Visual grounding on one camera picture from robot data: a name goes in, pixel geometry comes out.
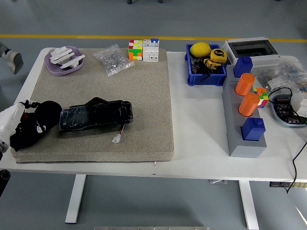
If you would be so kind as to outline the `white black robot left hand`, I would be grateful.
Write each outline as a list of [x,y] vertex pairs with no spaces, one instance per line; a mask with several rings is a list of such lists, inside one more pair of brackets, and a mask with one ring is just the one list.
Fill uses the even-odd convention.
[[10,138],[16,133],[16,128],[26,109],[36,108],[41,103],[25,100],[18,102],[0,113],[0,152],[5,153],[10,146]]

